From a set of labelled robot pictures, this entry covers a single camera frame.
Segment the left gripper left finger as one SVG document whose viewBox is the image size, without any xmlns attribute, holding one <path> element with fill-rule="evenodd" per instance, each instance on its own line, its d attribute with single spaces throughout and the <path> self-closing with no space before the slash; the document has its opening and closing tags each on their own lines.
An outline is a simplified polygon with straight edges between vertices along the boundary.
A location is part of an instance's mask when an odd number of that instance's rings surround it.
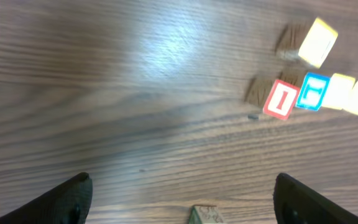
<svg viewBox="0 0 358 224">
<path fill-rule="evenodd" d="M 0 217 L 0 224 L 85 223 L 93 198 L 93 181 L 81 172 L 20 208 Z"/>
</svg>

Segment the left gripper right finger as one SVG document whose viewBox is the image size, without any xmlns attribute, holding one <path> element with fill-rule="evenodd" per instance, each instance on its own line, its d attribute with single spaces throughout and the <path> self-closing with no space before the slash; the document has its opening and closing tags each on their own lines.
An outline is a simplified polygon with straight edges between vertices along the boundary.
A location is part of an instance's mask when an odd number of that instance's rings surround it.
<svg viewBox="0 0 358 224">
<path fill-rule="evenodd" d="M 358 224 L 357 215 L 286 173 L 277 175 L 273 206 L 278 224 Z"/>
</svg>

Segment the white block green pattern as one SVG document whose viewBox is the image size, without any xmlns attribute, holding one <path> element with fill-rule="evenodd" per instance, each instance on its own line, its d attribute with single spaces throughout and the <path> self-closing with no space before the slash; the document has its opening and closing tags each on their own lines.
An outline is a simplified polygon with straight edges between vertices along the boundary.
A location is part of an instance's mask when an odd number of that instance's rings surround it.
<svg viewBox="0 0 358 224">
<path fill-rule="evenodd" d="M 194 205 L 191 208 L 188 224 L 227 224 L 214 205 Z"/>
</svg>

